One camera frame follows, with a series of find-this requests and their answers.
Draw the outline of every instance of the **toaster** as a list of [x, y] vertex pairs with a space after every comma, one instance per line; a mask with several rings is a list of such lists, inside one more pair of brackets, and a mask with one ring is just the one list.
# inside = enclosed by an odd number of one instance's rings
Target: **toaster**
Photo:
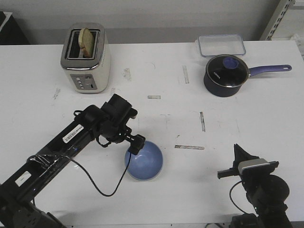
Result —
[[[80, 30], [88, 28], [94, 37], [92, 57], [84, 57], [78, 44]], [[105, 29], [98, 23], [77, 23], [67, 33], [60, 64], [77, 92], [96, 94], [108, 84], [111, 54]]]

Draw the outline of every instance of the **white table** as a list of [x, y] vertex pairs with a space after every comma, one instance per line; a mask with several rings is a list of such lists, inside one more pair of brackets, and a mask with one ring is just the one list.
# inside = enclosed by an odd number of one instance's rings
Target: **white table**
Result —
[[[161, 173], [144, 182], [126, 174], [117, 193], [106, 198], [70, 163], [38, 194], [39, 209], [75, 226], [228, 222], [241, 214], [228, 197], [239, 177], [218, 180], [217, 171], [232, 167], [238, 143], [252, 155], [280, 162], [274, 175], [290, 187], [287, 215], [304, 220], [304, 62], [292, 41], [245, 46], [241, 58], [249, 67], [290, 64], [293, 70], [255, 76], [236, 95], [221, 98], [204, 87], [208, 60], [199, 57], [194, 43], [115, 44], [108, 87], [84, 95], [73, 90], [60, 66], [61, 45], [1, 46], [0, 182], [70, 124], [74, 110], [102, 106], [115, 92], [139, 112], [128, 123], [133, 133], [161, 148]], [[127, 142], [106, 149], [92, 142], [76, 160], [110, 193], [124, 170], [127, 148]], [[233, 198], [254, 211], [241, 186]]]

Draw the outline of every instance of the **pan handle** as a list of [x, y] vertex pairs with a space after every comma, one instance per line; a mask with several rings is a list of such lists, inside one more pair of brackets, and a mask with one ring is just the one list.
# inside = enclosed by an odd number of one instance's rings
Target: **pan handle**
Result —
[[258, 66], [249, 69], [250, 76], [261, 74], [264, 72], [290, 71], [291, 65], [274, 65], [274, 66]]

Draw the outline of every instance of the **toaster control panel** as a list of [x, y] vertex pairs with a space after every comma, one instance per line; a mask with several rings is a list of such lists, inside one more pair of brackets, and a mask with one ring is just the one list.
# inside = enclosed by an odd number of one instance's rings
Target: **toaster control panel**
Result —
[[91, 74], [83, 74], [83, 75], [76, 75], [70, 74], [75, 86], [79, 90], [96, 90], [97, 86], [93, 75]]

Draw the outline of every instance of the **label sticker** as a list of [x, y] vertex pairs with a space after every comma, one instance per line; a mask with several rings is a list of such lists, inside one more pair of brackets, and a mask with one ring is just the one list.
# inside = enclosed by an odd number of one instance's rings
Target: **label sticker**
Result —
[[16, 181], [15, 183], [20, 187], [24, 182], [27, 181], [28, 178], [31, 177], [31, 174], [28, 171], [25, 171]]
[[71, 130], [65, 137], [62, 138], [62, 140], [65, 143], [68, 143], [69, 141], [71, 141], [71, 139], [73, 139], [75, 137], [75, 135], [77, 135], [79, 132], [82, 131], [84, 127], [81, 126], [80, 124], [78, 124], [73, 130]]

